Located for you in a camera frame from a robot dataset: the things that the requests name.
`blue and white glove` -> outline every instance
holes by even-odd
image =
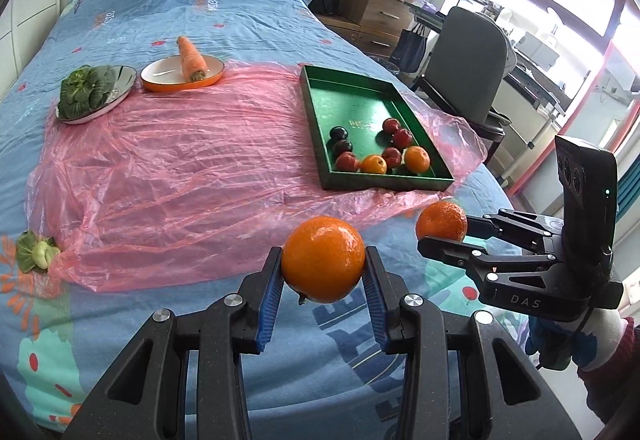
[[[595,308],[582,330],[567,343],[583,317],[571,323],[530,317],[525,353],[540,352],[540,364],[551,370],[564,370],[571,359],[587,372],[601,367],[618,349],[628,322],[617,310]]]

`leafy green vegetable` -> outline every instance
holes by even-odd
[[[23,232],[16,240],[15,247],[15,260],[25,274],[33,270],[47,272],[53,258],[60,254],[53,237],[39,240],[33,231]]]
[[[116,82],[116,69],[110,65],[82,65],[60,84],[60,118],[79,119],[105,104]]]

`tangerine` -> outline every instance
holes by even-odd
[[[385,175],[386,161],[380,157],[380,155],[367,155],[360,163],[360,171],[363,173]]]
[[[334,303],[351,292],[364,269],[364,241],[347,222],[317,216],[300,224],[282,248],[282,277],[301,296]]]
[[[415,223],[415,235],[420,240],[425,236],[461,242],[466,235],[466,214],[462,207],[441,200],[425,208]]]
[[[427,151],[420,146],[409,146],[404,153],[404,165],[412,173],[424,173],[431,166]]]

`metal screw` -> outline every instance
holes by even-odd
[[[489,314],[486,310],[479,310],[476,312],[476,321],[481,325],[490,325],[494,321],[494,316]]]
[[[225,297],[225,305],[227,306],[238,306],[238,305],[242,305],[242,302],[244,300],[242,299],[242,296],[240,294],[229,294],[228,296]]]
[[[153,315],[153,319],[157,323],[161,323],[162,321],[166,321],[171,317],[171,311],[166,308],[162,308],[160,310],[156,310]]]
[[[407,294],[404,296],[404,302],[409,306],[420,306],[424,303],[424,299],[417,294]]]

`camera lens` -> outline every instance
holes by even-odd
[[[568,185],[571,185],[571,166],[569,165],[569,161],[566,159],[564,159],[564,179]]]
[[[574,169],[574,189],[575,194],[580,194],[580,173]]]

